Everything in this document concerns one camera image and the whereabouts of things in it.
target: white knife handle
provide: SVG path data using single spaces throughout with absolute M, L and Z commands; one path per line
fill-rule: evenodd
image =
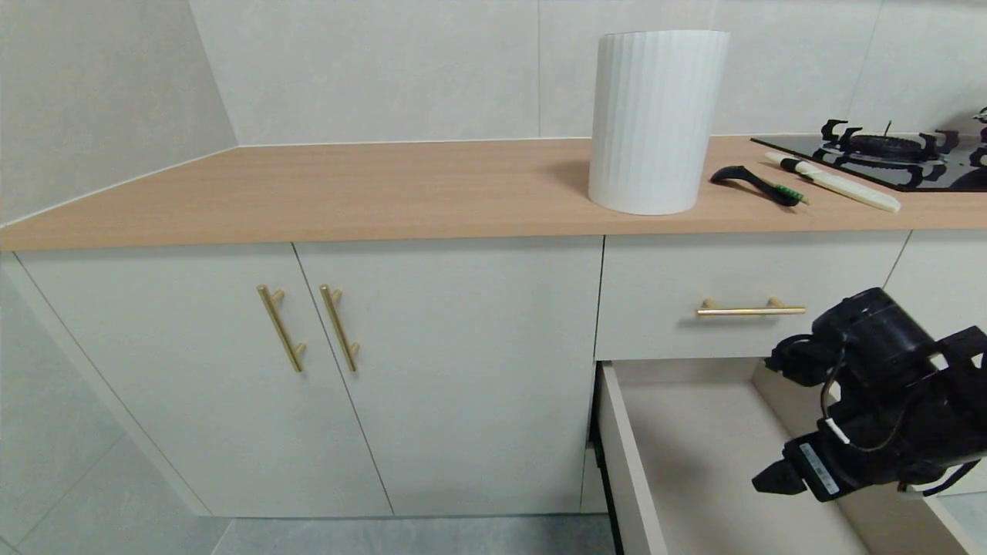
M 786 156 L 778 152 L 768 152 L 765 154 L 765 157 L 779 166 L 781 166 L 782 161 L 785 159 L 797 159 L 794 156 Z M 901 209 L 901 202 L 898 201 L 897 198 L 892 197 L 887 193 L 875 191 L 874 189 L 861 185 L 855 181 L 850 181 L 840 176 L 833 175 L 825 170 L 820 170 L 808 162 L 798 160 L 798 163 L 796 164 L 796 172 L 806 176 L 819 187 L 828 189 L 833 193 L 838 193 L 844 197 L 852 198 L 853 200 L 862 202 L 868 206 L 873 206 L 889 212 L 897 212 Z

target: black glass cooktop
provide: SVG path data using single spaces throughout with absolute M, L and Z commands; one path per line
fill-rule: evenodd
M 751 140 L 896 191 L 987 193 L 987 142 L 980 136 L 953 133 L 945 136 L 895 135 L 883 138 L 886 142 L 914 143 L 915 156 L 922 158 L 916 161 L 894 158 L 893 155 L 882 158 L 880 153 L 875 155 L 855 149 L 853 145 L 857 139 L 880 141 L 881 137 L 854 135 L 853 132 L 854 129 L 849 129 L 837 138 L 832 132 L 827 133 L 824 127 L 823 133 L 829 135 L 825 138 L 824 135 L 769 135 Z M 931 153 L 928 156 L 920 156 L 923 142 Z

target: open drawer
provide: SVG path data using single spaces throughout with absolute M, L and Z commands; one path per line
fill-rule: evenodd
M 759 359 L 603 362 L 593 430 L 627 555 L 978 553 L 935 498 L 894 484 L 835 503 L 754 491 L 751 478 L 814 429 L 818 391 Z

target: robotic arm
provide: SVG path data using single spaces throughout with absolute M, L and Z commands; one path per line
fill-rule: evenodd
M 815 432 L 785 443 L 754 488 L 795 495 L 808 486 L 825 502 L 895 481 L 905 491 L 961 465 L 922 494 L 951 486 L 987 454 L 985 352 L 979 328 L 934 341 L 879 288 L 844 299 L 766 360 L 795 383 L 822 385 L 820 419 Z M 938 355 L 945 365 L 934 363 Z M 834 383 L 840 400 L 830 405 Z

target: cabinet door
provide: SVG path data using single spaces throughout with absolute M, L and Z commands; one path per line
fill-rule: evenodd
M 602 238 L 297 245 L 396 515 L 576 513 Z
M 215 515 L 390 515 L 290 244 L 21 253 L 134 419 Z M 257 286 L 305 342 L 296 373 Z
M 884 290 L 933 339 L 980 326 L 987 332 L 987 231 L 912 232 Z M 987 462 L 947 490 L 987 491 Z

